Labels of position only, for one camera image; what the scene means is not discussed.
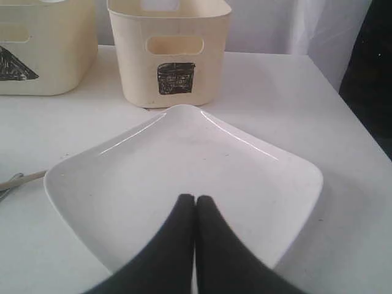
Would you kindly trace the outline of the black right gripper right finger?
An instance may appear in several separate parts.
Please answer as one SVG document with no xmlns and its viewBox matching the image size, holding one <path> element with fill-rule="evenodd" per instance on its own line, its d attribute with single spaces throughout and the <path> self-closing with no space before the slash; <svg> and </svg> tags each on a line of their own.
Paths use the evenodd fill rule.
<svg viewBox="0 0 392 294">
<path fill-rule="evenodd" d="M 210 196 L 197 199 L 196 268 L 199 293 L 293 293 L 240 241 Z"/>
</svg>

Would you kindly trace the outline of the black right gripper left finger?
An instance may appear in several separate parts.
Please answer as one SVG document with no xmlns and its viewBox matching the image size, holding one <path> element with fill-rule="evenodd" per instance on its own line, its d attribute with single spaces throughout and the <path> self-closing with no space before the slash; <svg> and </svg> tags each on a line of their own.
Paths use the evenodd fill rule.
<svg viewBox="0 0 392 294">
<path fill-rule="evenodd" d="M 190 293 L 195 197 L 181 194 L 150 242 L 91 293 Z"/>
</svg>

